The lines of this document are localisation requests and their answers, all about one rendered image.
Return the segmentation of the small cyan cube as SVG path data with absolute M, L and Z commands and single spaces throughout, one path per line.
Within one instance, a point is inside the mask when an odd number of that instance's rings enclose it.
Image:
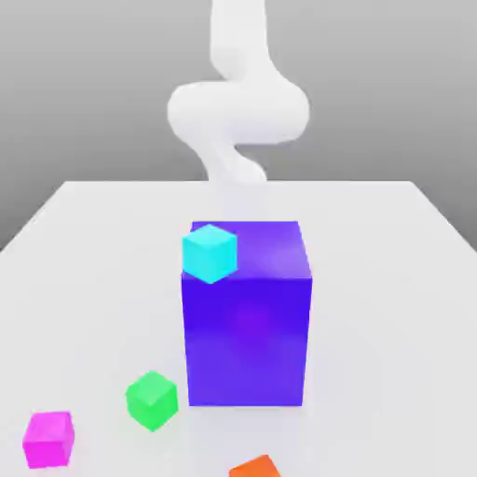
M 204 225 L 182 239 L 183 272 L 213 284 L 238 269 L 238 238 L 215 225 Z

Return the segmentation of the small orange cube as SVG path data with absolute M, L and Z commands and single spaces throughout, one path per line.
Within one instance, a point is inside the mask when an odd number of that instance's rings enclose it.
M 228 477 L 281 477 L 269 455 L 244 462 L 228 472 Z

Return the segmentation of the small green cube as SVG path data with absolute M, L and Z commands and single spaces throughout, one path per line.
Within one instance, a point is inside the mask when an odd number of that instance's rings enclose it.
M 129 415 L 150 431 L 156 431 L 179 409 L 177 386 L 156 371 L 149 371 L 126 390 Z

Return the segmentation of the small magenta cube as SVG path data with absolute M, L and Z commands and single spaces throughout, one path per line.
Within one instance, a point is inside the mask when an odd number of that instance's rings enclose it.
M 22 439 L 30 469 L 65 467 L 75 442 L 75 429 L 69 411 L 33 413 Z

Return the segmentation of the large purple box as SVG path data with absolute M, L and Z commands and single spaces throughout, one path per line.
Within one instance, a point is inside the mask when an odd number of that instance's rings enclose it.
M 238 269 L 207 284 L 182 275 L 192 406 L 303 402 L 312 273 L 296 221 L 217 221 L 238 238 Z

